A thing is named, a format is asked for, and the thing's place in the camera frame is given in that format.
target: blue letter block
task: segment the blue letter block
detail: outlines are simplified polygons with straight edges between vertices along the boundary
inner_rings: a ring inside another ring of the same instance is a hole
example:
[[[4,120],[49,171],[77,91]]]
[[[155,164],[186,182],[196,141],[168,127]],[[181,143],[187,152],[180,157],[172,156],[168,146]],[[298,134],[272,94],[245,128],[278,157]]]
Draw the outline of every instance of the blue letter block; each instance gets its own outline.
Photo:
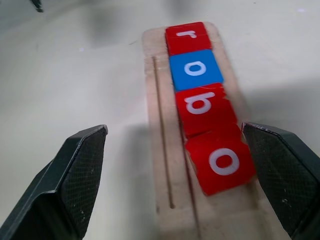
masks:
[[[169,61],[177,92],[224,81],[214,54],[209,49],[173,55]]]

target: letter block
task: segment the letter block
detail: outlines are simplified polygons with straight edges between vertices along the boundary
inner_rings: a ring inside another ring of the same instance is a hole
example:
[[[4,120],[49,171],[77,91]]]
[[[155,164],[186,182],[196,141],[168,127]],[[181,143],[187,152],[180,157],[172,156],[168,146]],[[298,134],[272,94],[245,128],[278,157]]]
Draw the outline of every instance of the letter block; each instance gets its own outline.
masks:
[[[221,123],[237,123],[221,83],[176,92],[175,101],[187,138],[212,130]]]
[[[174,55],[169,61],[177,92],[224,81],[211,50]]]
[[[170,56],[212,49],[203,22],[168,27],[165,38]]]
[[[217,125],[212,132],[188,139],[185,148],[208,196],[248,183],[256,174],[249,148],[235,124]]]

